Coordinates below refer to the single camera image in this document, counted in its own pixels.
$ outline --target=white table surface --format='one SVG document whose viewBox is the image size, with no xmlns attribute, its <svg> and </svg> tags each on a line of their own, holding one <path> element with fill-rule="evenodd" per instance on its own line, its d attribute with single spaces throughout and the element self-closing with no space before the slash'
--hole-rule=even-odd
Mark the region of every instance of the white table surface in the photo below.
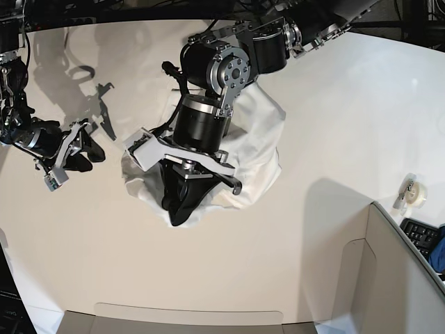
<svg viewBox="0 0 445 334">
<path fill-rule="evenodd" d="M 104 101 L 122 140 L 159 121 L 174 86 L 161 63 L 177 63 L 184 38 L 206 26 L 83 26 L 70 29 L 67 49 L 66 30 L 33 34 L 40 69 L 33 58 L 29 104 L 69 122 L 95 84 L 112 82 Z M 73 82 L 66 73 L 78 65 L 95 78 Z M 122 148 L 102 131 L 106 162 L 70 173 L 54 193 L 29 157 L 9 150 L 0 228 L 25 304 L 91 314 L 96 303 L 278 310 L 284 323 L 320 321 L 332 315 L 343 247 L 364 237 L 370 202 L 390 210 L 416 173 L 429 199 L 413 217 L 445 221 L 444 54 L 348 33 L 259 84 L 287 112 L 282 174 L 253 207 L 210 213 L 191 229 L 167 227 L 126 194 Z"/>
</svg>

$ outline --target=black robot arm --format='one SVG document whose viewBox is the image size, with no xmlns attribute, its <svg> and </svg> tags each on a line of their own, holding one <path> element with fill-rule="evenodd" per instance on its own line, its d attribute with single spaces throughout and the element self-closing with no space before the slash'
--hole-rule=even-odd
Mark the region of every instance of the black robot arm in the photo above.
<svg viewBox="0 0 445 334">
<path fill-rule="evenodd" d="M 339 37 L 375 2 L 282 1 L 255 20 L 191 36 L 181 52 L 181 71 L 163 64 L 181 86 L 178 106 L 169 122 L 152 131 L 142 129 L 125 145 L 143 170 L 160 165 L 165 186 L 162 205 L 173 226 L 184 223 L 221 182 L 235 195 L 241 192 L 234 168 L 226 163 L 228 153 L 219 150 L 241 91 L 260 74 L 284 69 L 291 56 L 298 58 Z M 227 41 L 231 36 L 237 45 Z M 186 82 L 203 93 L 189 94 Z"/>
<path fill-rule="evenodd" d="M 21 13 L 21 8 L 15 7 L 17 1 L 9 2 L 14 6 L 11 11 L 15 9 Z M 19 56 L 19 37 L 25 36 L 21 33 L 22 25 L 22 18 L 14 18 L 14 15 L 12 19 L 0 21 L 0 143 L 32 156 L 36 168 L 43 170 L 45 183 L 53 191 L 68 180 L 67 170 L 92 170 L 91 163 L 105 160 L 105 153 L 88 135 L 88 120 L 74 122 L 69 130 L 63 131 L 59 122 L 35 117 L 35 110 L 28 105 L 24 91 L 30 58 L 27 37 L 24 38 L 29 51 L 26 64 Z"/>
</svg>

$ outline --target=white cloth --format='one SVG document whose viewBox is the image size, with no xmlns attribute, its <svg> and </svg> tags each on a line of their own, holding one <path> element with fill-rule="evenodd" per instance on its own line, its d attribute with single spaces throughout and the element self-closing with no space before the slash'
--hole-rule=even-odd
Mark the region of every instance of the white cloth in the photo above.
<svg viewBox="0 0 445 334">
<path fill-rule="evenodd" d="M 163 114 L 167 120 L 179 93 L 172 92 Z M 229 133 L 220 149 L 227 151 L 227 162 L 235 167 L 235 177 L 243 183 L 240 195 L 235 196 L 224 184 L 215 187 L 181 227 L 197 223 L 205 212 L 215 209 L 243 209 L 254 204 L 267 192 L 281 173 L 277 142 L 280 139 L 286 113 L 256 84 L 245 88 L 234 104 L 234 116 Z M 144 173 L 128 155 L 122 158 L 122 172 L 131 196 L 146 202 L 165 222 L 170 224 L 161 201 L 164 187 L 159 165 Z"/>
</svg>

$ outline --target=keyboard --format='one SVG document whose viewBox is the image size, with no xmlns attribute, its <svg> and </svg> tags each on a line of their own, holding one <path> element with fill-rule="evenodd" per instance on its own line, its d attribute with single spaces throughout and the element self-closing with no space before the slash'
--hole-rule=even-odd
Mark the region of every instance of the keyboard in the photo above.
<svg viewBox="0 0 445 334">
<path fill-rule="evenodd" d="M 404 219 L 400 228 L 428 261 L 440 241 L 439 229 L 410 218 Z"/>
</svg>

